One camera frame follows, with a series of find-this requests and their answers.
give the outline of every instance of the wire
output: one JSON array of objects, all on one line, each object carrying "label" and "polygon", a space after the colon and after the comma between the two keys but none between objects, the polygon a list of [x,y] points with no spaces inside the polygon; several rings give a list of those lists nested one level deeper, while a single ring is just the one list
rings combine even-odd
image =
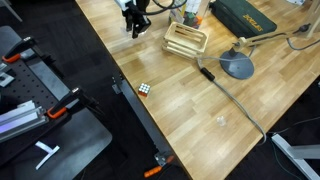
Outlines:
[{"label": "wire", "polygon": [[300,122],[296,122],[294,124],[292,124],[291,126],[281,130],[281,131],[276,131],[276,132],[268,132],[270,134],[280,134],[280,133],[283,133],[289,129],[291,129],[292,127],[296,126],[296,125],[299,125],[299,124],[303,124],[303,123],[307,123],[307,122],[311,122],[311,121],[316,121],[316,120],[320,120],[320,116],[319,117],[315,117],[315,118],[311,118],[311,119],[306,119],[306,120],[303,120],[303,121],[300,121]]},{"label": "wire", "polygon": [[153,15],[157,15],[157,14],[160,14],[160,13],[163,13],[164,11],[166,10],[169,10],[169,9],[175,9],[175,8],[179,8],[183,5],[186,4],[187,0],[185,0],[184,2],[182,2],[181,4],[179,5],[174,5],[175,4],[175,0],[172,0],[171,4],[169,6],[162,6],[159,2],[157,2],[156,0],[153,0],[153,2],[159,6],[160,8],[162,8],[161,10],[159,11],[153,11],[153,12],[143,12],[143,11],[139,11],[136,7],[136,5],[134,5],[133,3],[129,3],[128,6],[129,6],[129,9],[131,9],[132,11],[134,11],[135,13],[138,13],[138,14],[141,14],[141,15],[145,15],[145,16],[153,16]]},{"label": "wire", "polygon": [[[256,45],[254,45],[249,53],[248,57],[251,57],[254,50],[256,49]],[[227,61],[227,62],[233,62],[233,61],[243,61],[243,60],[247,60],[247,58],[237,58],[237,59],[226,59],[226,58],[218,58],[218,57],[214,57],[214,56],[206,56],[206,57],[201,57],[198,58],[197,63],[200,69],[203,68],[203,65],[201,63],[202,60],[217,60],[217,61]]]},{"label": "wire", "polygon": [[218,86],[218,88],[220,88],[230,99],[232,99],[236,105],[240,108],[240,110],[246,115],[246,117],[259,129],[259,131],[262,133],[263,135],[263,141],[261,143],[259,143],[258,145],[262,145],[266,142],[267,140],[267,135],[264,132],[263,128],[259,125],[259,123],[254,120],[251,115],[249,114],[249,112],[246,110],[246,108],[232,95],[230,94],[227,89],[225,89],[223,86],[221,86],[217,81],[213,80],[212,81],[215,85]]},{"label": "wire", "polygon": [[297,50],[297,51],[301,51],[301,50],[305,50],[305,49],[307,49],[307,48],[309,48],[309,47],[311,47],[311,46],[313,46],[313,45],[318,44],[318,43],[320,42],[320,39],[317,40],[317,41],[315,41],[315,42],[313,42],[313,43],[311,43],[311,44],[309,44],[309,45],[307,45],[307,46],[305,46],[305,47],[302,47],[302,48],[296,48],[296,47],[294,47],[294,45],[292,44],[292,42],[290,41],[289,38],[287,38],[287,42],[288,42],[289,46],[291,47],[291,49]]},{"label": "wire", "polygon": [[86,106],[94,115],[98,116],[100,120],[107,120],[106,114],[98,107]]},{"label": "wire", "polygon": [[274,37],[277,37],[277,36],[285,36],[286,33],[279,33],[279,34],[275,34],[273,36],[267,36],[267,37],[263,37],[263,38],[260,38],[260,39],[256,39],[256,40],[253,40],[252,42],[259,42],[259,41],[263,41],[263,40],[266,40],[266,39],[271,39],[271,38],[274,38]]},{"label": "wire", "polygon": [[[253,47],[253,49],[251,50],[250,56],[252,55],[252,52],[254,51],[255,46]],[[203,65],[201,63],[202,60],[205,59],[214,59],[214,60],[220,60],[220,61],[239,61],[239,60],[243,60],[243,58],[239,58],[239,59],[234,59],[234,60],[229,60],[229,59],[223,59],[223,58],[216,58],[216,57],[201,57],[198,58],[197,62],[198,62],[198,66],[200,69],[203,68]],[[249,114],[249,112],[246,110],[246,108],[231,94],[229,93],[229,91],[227,89],[225,89],[222,85],[220,85],[217,81],[213,80],[212,81],[220,90],[222,90],[222,92],[224,92],[230,99],[232,99],[236,105],[240,108],[240,110],[246,115],[246,117],[258,128],[258,130],[262,133],[263,135],[263,141],[261,143],[258,144],[258,146],[264,144],[267,140],[267,135],[265,133],[265,131],[263,130],[263,128],[259,125],[259,123],[254,120],[251,115]]]},{"label": "wire", "polygon": [[81,179],[80,180],[83,180],[84,179],[84,174],[86,173],[86,168],[84,168],[83,170],[83,173],[82,173],[82,176],[81,176]]},{"label": "wire", "polygon": [[279,166],[281,167],[281,169],[283,169],[286,173],[290,174],[291,176],[295,177],[296,179],[300,179],[301,180],[301,178],[299,178],[298,176],[296,176],[295,174],[291,173],[289,170],[287,170],[286,168],[283,167],[283,165],[280,163],[280,161],[278,159],[276,148],[275,148],[274,143],[272,142],[272,140],[270,140],[270,143],[272,144],[273,153],[274,153],[274,156],[276,158],[276,161],[279,164]]},{"label": "wire", "polygon": [[[167,7],[165,7],[165,6],[162,6],[162,5],[158,2],[158,0],[153,0],[153,2],[154,2],[157,6],[159,6],[160,8],[167,8]],[[172,7],[168,8],[168,9],[176,9],[176,8],[179,8],[179,7],[183,6],[184,4],[186,4],[186,2],[187,2],[187,0],[185,0],[184,2],[182,2],[182,3],[179,4],[179,5],[176,5],[176,6],[173,5]]]},{"label": "wire", "polygon": [[167,167],[166,167],[166,169],[162,170],[162,171],[161,171],[161,174],[158,175],[157,180],[161,179],[161,178],[163,177],[163,174],[165,174],[165,173],[166,173],[169,169],[171,169],[172,167],[173,167],[172,164],[168,164]]}]

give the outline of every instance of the lamp base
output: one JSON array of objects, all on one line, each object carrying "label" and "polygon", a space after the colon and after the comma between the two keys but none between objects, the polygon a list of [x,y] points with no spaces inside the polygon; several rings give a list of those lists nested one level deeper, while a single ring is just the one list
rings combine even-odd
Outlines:
[{"label": "lamp base", "polygon": [[237,79],[248,79],[253,75],[254,67],[250,58],[243,53],[237,52],[231,56],[229,51],[224,52],[220,58],[235,61],[220,61],[222,69],[230,76]]}]

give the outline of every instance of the lamp arm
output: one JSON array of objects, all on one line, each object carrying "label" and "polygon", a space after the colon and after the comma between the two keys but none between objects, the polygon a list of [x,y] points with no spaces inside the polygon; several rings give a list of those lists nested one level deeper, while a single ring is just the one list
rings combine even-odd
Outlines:
[{"label": "lamp arm", "polygon": [[239,52],[244,47],[263,44],[277,39],[287,39],[290,37],[310,38],[313,33],[316,32],[320,32],[320,0],[313,0],[303,25],[298,28],[295,27],[283,31],[271,32],[248,39],[240,37],[232,49]]}]

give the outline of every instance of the wooden box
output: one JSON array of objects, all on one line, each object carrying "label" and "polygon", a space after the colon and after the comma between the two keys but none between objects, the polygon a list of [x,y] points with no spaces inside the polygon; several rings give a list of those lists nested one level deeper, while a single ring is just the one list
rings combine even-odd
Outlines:
[{"label": "wooden box", "polygon": [[162,48],[190,59],[201,57],[206,48],[208,36],[192,27],[172,22],[164,36]]}]

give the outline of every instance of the wooden table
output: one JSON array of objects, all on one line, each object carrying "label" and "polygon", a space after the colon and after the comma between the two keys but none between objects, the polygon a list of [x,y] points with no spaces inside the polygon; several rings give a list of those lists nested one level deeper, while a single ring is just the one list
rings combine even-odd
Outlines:
[{"label": "wooden table", "polygon": [[[251,2],[272,19],[278,30],[303,20],[310,6],[286,1]],[[161,48],[168,29],[168,12],[149,16],[151,27],[144,36],[131,39],[125,20],[114,1],[77,0],[80,8],[105,44],[129,85],[137,93],[141,83],[151,85],[151,94],[138,96],[153,121],[193,179],[223,179],[261,139],[261,133],[239,108],[200,72],[197,63]],[[151,3],[148,11],[155,10]],[[209,34],[206,56],[219,57],[237,38],[211,13],[200,30]],[[302,47],[319,39],[292,38]],[[227,75],[217,61],[205,67],[268,131],[320,74],[319,45],[293,51],[286,40],[259,45],[252,55],[253,77],[237,80]],[[227,124],[216,119],[224,116]]]}]

